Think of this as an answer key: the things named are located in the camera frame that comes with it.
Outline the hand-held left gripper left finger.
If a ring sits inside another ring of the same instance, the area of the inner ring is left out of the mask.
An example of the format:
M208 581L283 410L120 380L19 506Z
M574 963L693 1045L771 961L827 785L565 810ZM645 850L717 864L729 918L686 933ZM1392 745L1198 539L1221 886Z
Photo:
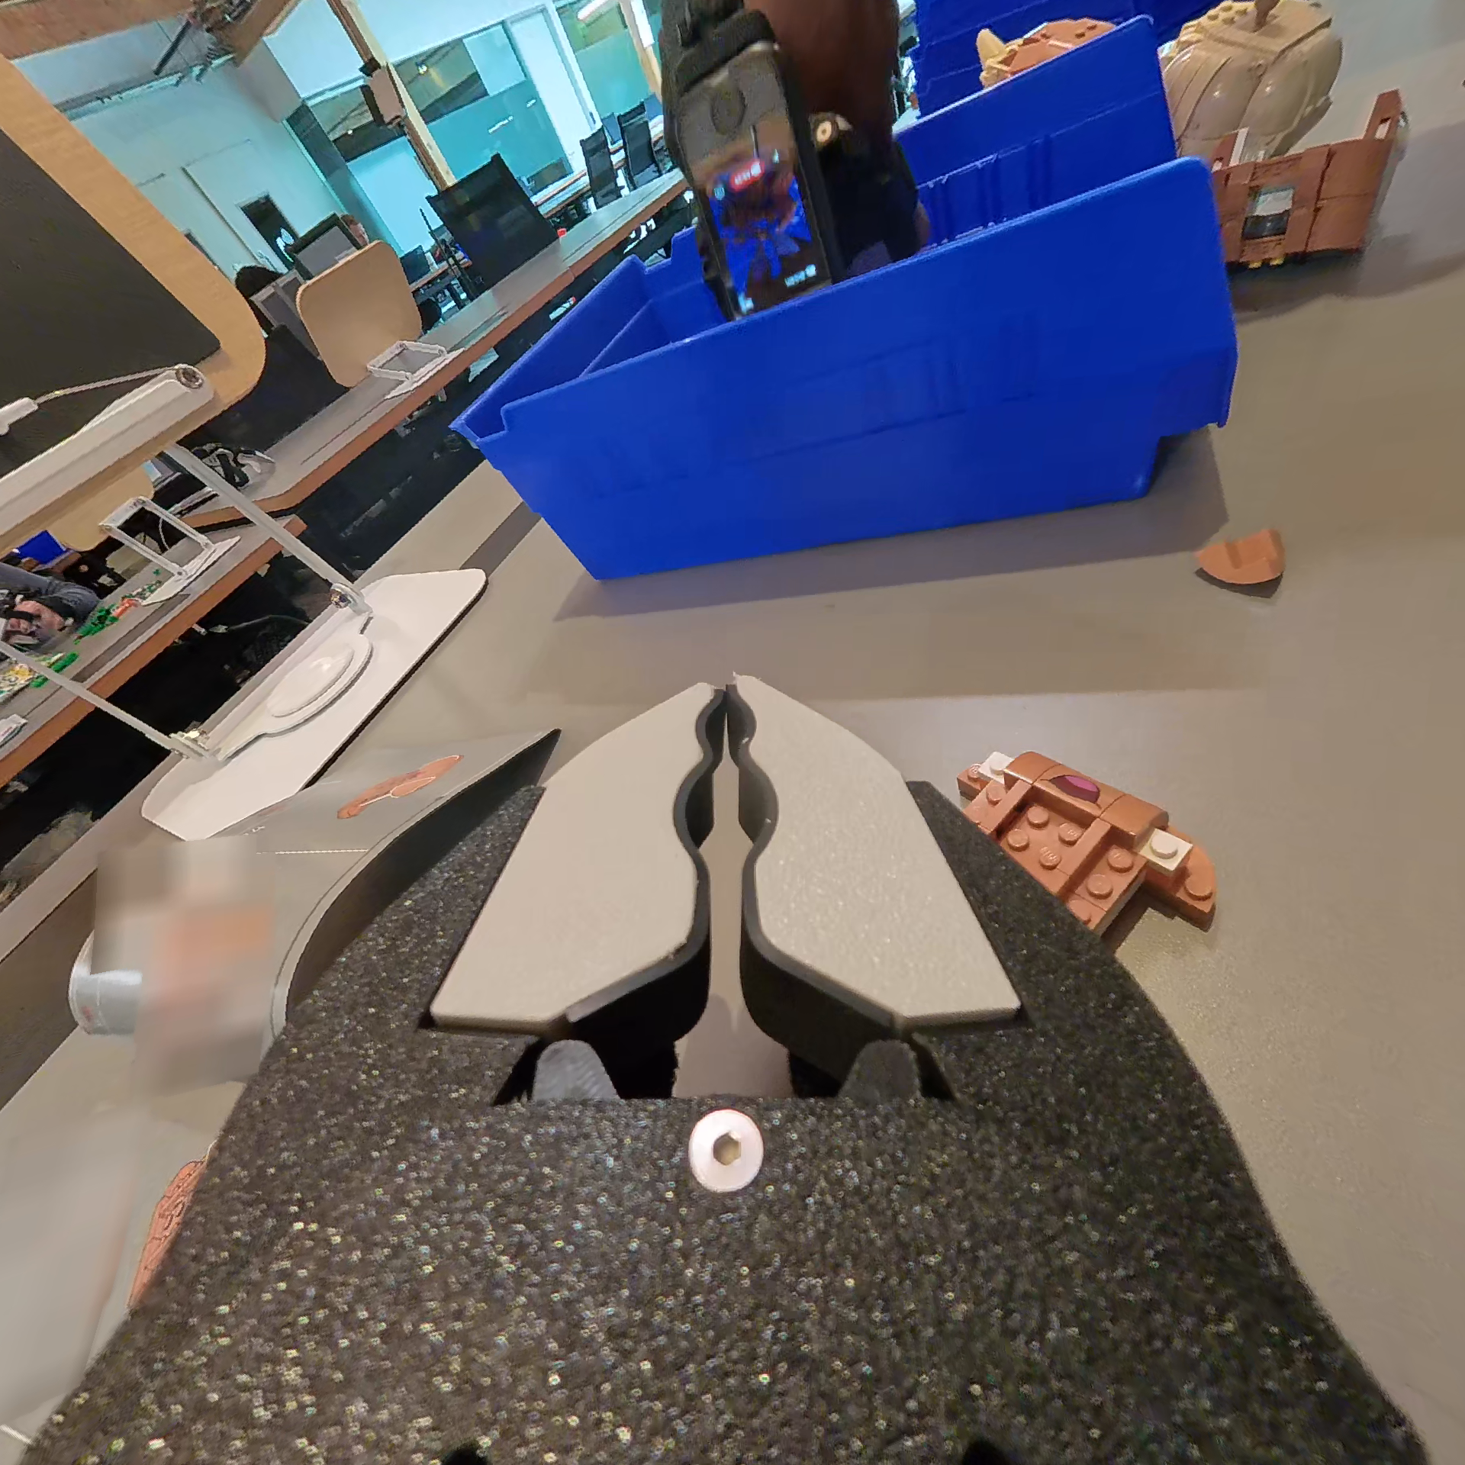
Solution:
M637 1005L654 1036L696 1024L724 696L693 684L550 778L433 996L438 1029L569 1036L607 1031Z

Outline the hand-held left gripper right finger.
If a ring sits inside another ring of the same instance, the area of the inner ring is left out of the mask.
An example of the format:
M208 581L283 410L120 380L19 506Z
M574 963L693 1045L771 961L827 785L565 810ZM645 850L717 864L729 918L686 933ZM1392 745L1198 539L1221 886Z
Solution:
M778 687L727 687L750 851L745 1007L787 1050L1003 1024L1020 998L900 771Z

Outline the brown lego assembly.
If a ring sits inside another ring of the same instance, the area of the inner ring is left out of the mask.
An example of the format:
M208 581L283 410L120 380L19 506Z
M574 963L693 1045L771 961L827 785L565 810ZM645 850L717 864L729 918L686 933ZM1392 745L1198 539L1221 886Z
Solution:
M1162 806L1033 750L968 766L958 792L965 818L1092 933L1142 895L1212 925L1216 865Z

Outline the large blue plastic bin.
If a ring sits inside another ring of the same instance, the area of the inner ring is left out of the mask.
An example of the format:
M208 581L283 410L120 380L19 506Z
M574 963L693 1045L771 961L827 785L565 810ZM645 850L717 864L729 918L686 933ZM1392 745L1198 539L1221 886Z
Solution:
M684 230L454 431L598 581L1134 501L1230 414L1216 225L1170 161L740 323Z

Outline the tan and orange lego model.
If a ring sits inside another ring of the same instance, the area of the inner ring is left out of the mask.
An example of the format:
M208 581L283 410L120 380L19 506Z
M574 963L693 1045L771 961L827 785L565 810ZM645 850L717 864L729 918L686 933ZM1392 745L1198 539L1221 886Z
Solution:
M1094 18L1043 23L1012 40L1003 40L994 30L980 28L977 33L980 89L992 89L1013 81L1017 75L1067 56L1111 32L1115 32L1113 23Z

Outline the small brown lego piece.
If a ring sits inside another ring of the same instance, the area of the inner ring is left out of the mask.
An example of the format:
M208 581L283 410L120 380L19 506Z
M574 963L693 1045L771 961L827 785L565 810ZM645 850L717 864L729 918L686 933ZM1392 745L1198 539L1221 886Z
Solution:
M1211 543L1195 553L1197 572L1209 583L1240 593L1272 593L1287 571L1280 532L1261 529L1237 539Z

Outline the reddish brown lego piece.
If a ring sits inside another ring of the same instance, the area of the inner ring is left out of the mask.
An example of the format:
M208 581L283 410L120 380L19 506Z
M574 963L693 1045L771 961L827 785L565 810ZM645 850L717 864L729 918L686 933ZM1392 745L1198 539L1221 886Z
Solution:
M208 1172L211 1155L187 1162L166 1184L152 1209L147 1235L140 1251L133 1286L127 1294L127 1312L134 1312L148 1293L157 1272L166 1261L173 1240L190 1209L201 1179Z

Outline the brown lego model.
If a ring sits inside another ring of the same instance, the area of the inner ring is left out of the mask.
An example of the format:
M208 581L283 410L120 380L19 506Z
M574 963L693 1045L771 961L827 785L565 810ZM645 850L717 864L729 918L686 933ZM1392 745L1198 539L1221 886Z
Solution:
M1240 157L1245 131L1209 157L1228 269L1279 267L1364 250L1406 128L1402 94L1380 93L1364 133L1272 159Z

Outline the instruction booklet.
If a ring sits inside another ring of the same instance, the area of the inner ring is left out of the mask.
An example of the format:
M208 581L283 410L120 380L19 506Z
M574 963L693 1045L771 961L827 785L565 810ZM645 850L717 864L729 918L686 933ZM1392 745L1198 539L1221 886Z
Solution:
M560 729L386 748L253 827L276 890L270 1047L363 930L502 803L536 789Z

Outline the black office chair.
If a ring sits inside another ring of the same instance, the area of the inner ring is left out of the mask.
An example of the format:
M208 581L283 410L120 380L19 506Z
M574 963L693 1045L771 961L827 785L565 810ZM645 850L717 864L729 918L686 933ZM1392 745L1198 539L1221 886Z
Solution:
M499 154L427 203L485 288L501 285L560 239Z

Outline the stacked blue plastic bins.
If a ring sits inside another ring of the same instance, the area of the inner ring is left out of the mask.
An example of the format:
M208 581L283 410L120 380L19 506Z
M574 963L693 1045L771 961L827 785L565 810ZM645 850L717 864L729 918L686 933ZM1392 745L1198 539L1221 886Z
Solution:
M1048 201L1083 194L1177 159L1160 68L1160 47L1179 35L1200 4L940 4L918 9L919 114L902 147L919 183L930 185L989 159L1034 168ZM1111 28L1062 56L980 86L977 49L987 28L1003 40L1041 25L1094 19Z

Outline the long wooden desk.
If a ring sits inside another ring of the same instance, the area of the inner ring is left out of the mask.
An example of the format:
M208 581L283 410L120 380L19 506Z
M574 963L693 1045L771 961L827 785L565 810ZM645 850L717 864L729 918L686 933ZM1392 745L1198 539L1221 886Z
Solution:
M448 358L440 360L412 391L389 396L387 386L375 379L349 389L269 450L274 471L255 496L255 504L269 515L304 504L340 469L464 377L536 312L569 295L581 276L626 244L638 227L680 201L686 190L686 178L679 171L654 178L616 204L597 210L591 218L574 225L438 325L426 340L443 346Z

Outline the white flat stand base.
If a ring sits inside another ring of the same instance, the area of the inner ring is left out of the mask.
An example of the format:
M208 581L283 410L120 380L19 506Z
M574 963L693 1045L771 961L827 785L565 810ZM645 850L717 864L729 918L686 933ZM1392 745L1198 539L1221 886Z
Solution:
M300 794L337 759L485 593L480 569L394 574L363 609L323 616L208 733L208 759L155 782L141 816L178 839L211 837Z

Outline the wooden chair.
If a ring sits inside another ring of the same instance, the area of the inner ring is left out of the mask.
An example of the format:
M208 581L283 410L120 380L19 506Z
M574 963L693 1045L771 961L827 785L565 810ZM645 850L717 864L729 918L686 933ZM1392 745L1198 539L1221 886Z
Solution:
M372 243L305 281L297 314L335 384L354 389L382 356L422 337L422 318L394 250Z

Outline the black board with wooden rim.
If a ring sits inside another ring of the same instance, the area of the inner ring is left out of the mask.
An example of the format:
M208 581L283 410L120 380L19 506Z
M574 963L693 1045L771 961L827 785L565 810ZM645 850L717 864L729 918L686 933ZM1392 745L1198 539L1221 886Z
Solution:
M251 307L2 61L4 548L260 382Z

